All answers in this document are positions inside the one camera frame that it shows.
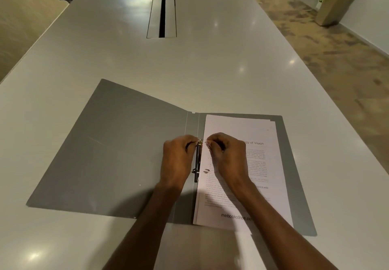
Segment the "person's right hand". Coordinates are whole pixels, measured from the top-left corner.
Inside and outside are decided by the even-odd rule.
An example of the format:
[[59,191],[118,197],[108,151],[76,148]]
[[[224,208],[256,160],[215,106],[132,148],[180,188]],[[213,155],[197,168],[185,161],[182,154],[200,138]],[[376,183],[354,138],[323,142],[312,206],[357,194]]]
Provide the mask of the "person's right hand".
[[240,193],[252,186],[249,178],[246,143],[230,135],[224,152],[211,152],[217,170],[234,193]]

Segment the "person's left hand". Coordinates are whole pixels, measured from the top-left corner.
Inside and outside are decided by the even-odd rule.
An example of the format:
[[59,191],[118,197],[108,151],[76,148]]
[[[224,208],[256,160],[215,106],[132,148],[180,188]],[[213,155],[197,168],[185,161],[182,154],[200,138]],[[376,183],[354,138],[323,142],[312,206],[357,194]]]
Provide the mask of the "person's left hand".
[[191,173],[195,151],[163,151],[159,182],[165,187],[173,188],[181,192]]

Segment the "black metal ring binder mechanism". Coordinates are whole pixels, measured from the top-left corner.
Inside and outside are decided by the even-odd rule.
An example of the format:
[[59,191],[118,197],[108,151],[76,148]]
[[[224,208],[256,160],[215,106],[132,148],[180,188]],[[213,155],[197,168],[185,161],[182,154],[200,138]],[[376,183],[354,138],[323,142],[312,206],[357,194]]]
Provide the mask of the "black metal ring binder mechanism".
[[194,174],[194,183],[198,183],[199,175],[200,175],[200,165],[201,165],[201,156],[202,156],[202,145],[203,145],[203,139],[199,139],[197,145],[196,145],[196,151],[195,151],[195,165],[192,169],[192,174]]

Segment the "person's left forearm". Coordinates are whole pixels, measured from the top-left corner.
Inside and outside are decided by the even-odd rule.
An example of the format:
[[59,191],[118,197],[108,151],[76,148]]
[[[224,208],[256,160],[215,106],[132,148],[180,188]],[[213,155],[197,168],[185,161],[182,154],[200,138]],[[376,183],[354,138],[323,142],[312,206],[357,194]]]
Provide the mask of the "person's left forearm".
[[102,270],[153,270],[162,235],[184,182],[160,180],[142,213]]

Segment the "person's right forearm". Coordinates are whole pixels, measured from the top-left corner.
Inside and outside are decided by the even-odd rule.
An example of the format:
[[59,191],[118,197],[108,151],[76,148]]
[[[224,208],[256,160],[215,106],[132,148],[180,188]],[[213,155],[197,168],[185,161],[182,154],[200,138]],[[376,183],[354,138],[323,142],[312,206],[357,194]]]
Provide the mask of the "person's right forearm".
[[250,179],[229,186],[258,228],[279,270],[338,270],[268,203]]

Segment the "stack of printed paper sheets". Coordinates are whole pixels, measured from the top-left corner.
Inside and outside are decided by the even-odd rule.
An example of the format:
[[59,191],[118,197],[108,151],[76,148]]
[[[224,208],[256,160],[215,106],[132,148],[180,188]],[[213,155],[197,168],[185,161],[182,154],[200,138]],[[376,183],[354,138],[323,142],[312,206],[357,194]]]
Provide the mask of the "stack of printed paper sheets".
[[[274,121],[207,114],[203,138],[225,133],[246,145],[251,181],[265,199],[293,225]],[[193,224],[252,234],[252,218],[218,173],[207,146],[202,148]]]

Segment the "beige square planter pot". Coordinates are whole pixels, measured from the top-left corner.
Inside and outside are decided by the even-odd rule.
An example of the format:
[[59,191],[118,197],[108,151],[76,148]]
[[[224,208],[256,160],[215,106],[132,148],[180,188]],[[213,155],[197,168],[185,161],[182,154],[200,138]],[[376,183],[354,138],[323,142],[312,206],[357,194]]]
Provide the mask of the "beige square planter pot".
[[323,0],[315,22],[319,26],[332,26],[340,22],[354,0]]

